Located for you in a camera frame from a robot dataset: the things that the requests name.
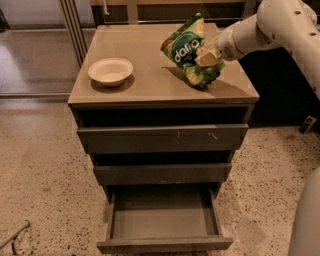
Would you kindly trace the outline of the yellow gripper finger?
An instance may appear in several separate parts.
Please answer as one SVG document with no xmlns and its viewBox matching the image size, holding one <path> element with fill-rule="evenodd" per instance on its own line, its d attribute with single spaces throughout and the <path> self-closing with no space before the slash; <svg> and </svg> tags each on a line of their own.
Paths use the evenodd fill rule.
<svg viewBox="0 0 320 256">
<path fill-rule="evenodd" d="M 213 49 L 215 47 L 215 44 L 216 44 L 218 39 L 219 39 L 219 37 L 216 36 L 213 39 L 205 41 L 203 47 L 205 49 Z"/>
<path fill-rule="evenodd" d="M 221 55 L 215 49 L 200 48 L 197 50 L 195 62 L 199 66 L 214 66 L 217 65 Z"/>
</svg>

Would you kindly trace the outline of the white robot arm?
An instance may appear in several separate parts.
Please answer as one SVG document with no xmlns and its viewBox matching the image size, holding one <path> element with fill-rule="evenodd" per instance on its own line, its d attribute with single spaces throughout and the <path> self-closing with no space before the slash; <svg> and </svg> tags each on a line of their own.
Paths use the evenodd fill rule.
<svg viewBox="0 0 320 256">
<path fill-rule="evenodd" d="M 302 0 L 262 0 L 257 13 L 227 27 L 197 53 L 211 66 L 259 50 L 282 47 L 320 98 L 320 32 L 315 12 Z M 320 168 L 307 178 L 297 205 L 288 256 L 320 256 Z"/>
</svg>

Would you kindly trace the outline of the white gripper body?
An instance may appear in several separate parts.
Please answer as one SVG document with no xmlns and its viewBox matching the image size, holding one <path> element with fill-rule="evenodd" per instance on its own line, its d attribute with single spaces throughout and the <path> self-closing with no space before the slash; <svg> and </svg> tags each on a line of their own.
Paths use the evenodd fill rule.
<svg viewBox="0 0 320 256">
<path fill-rule="evenodd" d="M 225 28 L 217 37 L 214 46 L 220 58 L 233 61 L 248 54 L 244 47 L 246 29 L 241 23 Z"/>
</svg>

